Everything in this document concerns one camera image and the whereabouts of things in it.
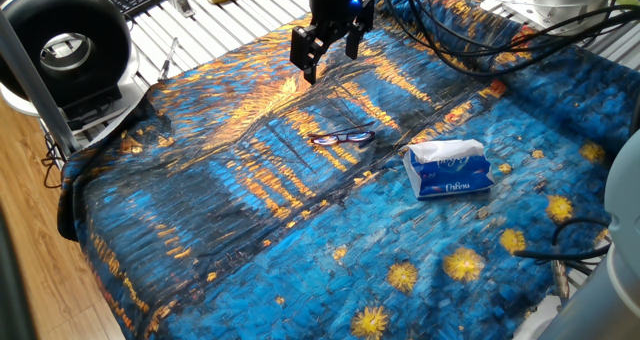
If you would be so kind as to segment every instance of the blue cloth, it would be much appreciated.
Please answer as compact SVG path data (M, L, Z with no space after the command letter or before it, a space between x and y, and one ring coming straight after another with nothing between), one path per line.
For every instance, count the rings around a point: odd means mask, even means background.
M463 24L476 11L433 1ZM483 39L520 31L482 19ZM310 87L288 56L306 23L153 86L67 163L59 227L125 337L510 338L552 286L548 267L511 253L549 249L569 216L608 218L608 159L640 76L573 47L469 78L379 16L358 60L336 43ZM366 144L305 136L372 120ZM416 201L399 149L430 139L485 144L496 185ZM562 250L599 230L568 229Z

